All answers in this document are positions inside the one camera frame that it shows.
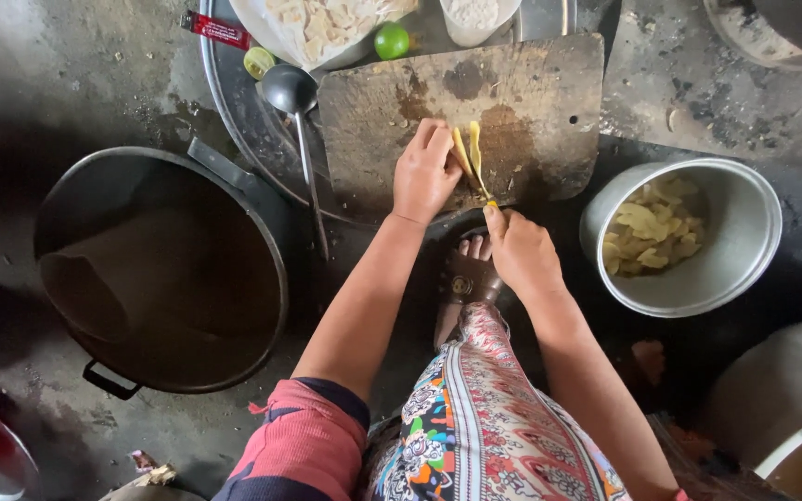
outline lime half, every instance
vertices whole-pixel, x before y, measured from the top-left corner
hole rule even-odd
[[[274,65],[274,56],[262,47],[251,47],[243,56],[243,68],[256,80],[261,80],[265,72]]]
[[[383,61],[391,61],[403,56],[410,49],[410,35],[400,24],[387,22],[376,32],[373,46]]]

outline wooden cutting board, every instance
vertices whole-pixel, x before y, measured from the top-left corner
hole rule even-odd
[[[481,124],[483,176],[501,205],[567,199],[590,180],[599,141],[602,37],[572,35],[374,63],[318,91],[330,178],[352,215],[392,208],[395,163],[420,120]],[[446,209],[484,205],[465,182]]]

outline brown sandal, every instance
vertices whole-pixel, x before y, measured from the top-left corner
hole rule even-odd
[[[487,226],[463,233],[460,241],[477,235],[487,235]],[[441,291],[445,304],[470,304],[488,302],[494,304],[504,281],[497,275],[494,259],[483,261],[475,257],[463,256],[454,250],[446,261],[447,270],[441,275]]]

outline forearm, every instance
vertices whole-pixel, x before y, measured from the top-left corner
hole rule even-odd
[[[335,381],[366,401],[386,355],[425,227],[389,215],[323,314],[292,377]]]
[[[566,291],[525,305],[552,397],[593,438],[635,501],[670,501],[679,489],[652,428]]]

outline pot of sliced ginger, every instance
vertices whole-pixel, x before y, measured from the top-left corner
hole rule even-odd
[[[580,229],[608,291],[635,311],[669,318],[741,295],[781,237],[774,189],[726,159],[632,167],[596,194]]]

